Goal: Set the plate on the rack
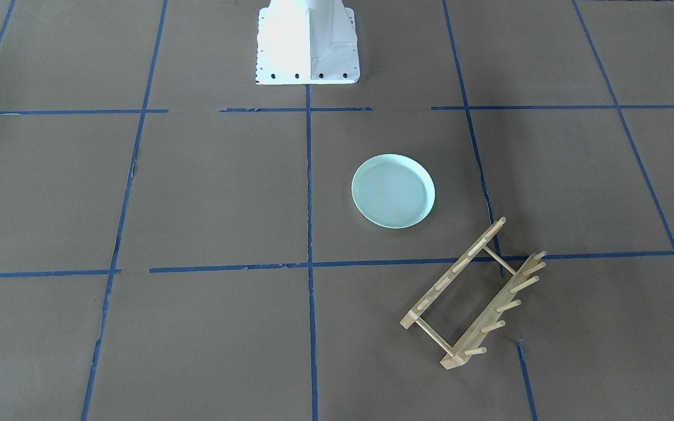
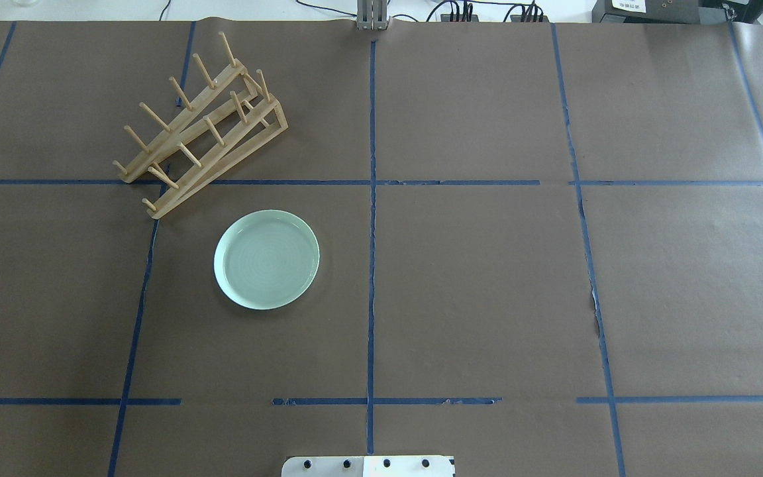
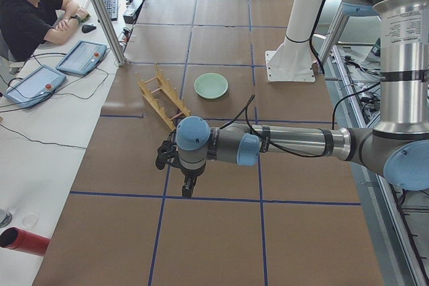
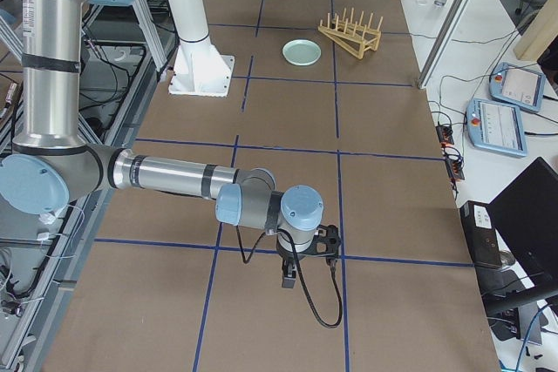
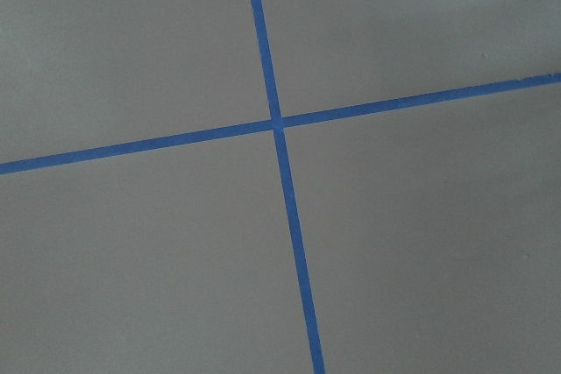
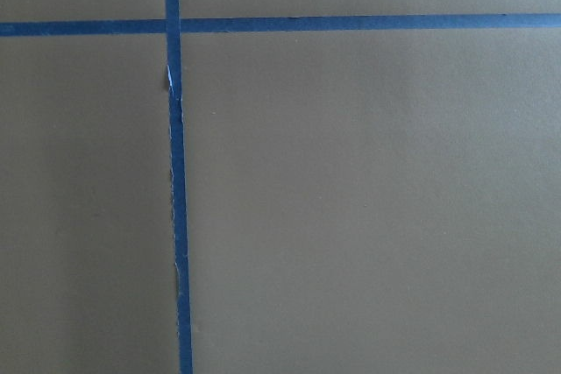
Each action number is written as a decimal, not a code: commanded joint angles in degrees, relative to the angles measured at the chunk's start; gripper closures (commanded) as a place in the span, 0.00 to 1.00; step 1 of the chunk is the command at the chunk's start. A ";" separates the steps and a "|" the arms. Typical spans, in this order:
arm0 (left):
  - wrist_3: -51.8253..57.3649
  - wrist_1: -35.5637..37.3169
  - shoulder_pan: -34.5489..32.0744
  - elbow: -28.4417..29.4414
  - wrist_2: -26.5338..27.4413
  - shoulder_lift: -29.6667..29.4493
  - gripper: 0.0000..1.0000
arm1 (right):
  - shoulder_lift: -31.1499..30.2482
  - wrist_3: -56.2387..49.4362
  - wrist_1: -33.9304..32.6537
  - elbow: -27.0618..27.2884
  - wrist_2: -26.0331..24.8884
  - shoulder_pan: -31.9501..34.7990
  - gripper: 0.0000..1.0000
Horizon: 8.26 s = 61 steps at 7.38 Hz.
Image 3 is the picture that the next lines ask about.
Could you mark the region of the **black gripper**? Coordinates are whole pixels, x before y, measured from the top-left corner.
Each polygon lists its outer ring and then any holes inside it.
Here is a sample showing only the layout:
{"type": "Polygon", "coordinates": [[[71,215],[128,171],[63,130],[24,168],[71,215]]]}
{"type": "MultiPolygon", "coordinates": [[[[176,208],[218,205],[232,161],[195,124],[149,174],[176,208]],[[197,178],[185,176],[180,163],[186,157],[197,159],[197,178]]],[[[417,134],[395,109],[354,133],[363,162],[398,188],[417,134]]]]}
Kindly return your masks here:
{"type": "Polygon", "coordinates": [[[182,186],[182,197],[191,198],[194,187],[199,176],[199,169],[182,169],[184,174],[184,185],[182,186]]]}

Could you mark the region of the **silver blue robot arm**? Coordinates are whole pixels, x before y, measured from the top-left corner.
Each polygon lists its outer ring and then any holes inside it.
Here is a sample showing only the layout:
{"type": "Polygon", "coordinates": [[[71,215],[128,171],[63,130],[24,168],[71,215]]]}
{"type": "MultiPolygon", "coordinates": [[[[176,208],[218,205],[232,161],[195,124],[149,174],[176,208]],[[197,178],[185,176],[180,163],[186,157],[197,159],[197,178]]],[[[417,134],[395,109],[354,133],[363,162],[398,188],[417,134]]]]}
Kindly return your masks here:
{"type": "Polygon", "coordinates": [[[370,129],[339,130],[230,124],[200,117],[176,131],[174,164],[189,198],[209,159],[253,165],[260,153],[333,156],[358,163],[405,190],[428,188],[428,0],[344,0],[370,5],[381,18],[380,120],[370,129]]]}

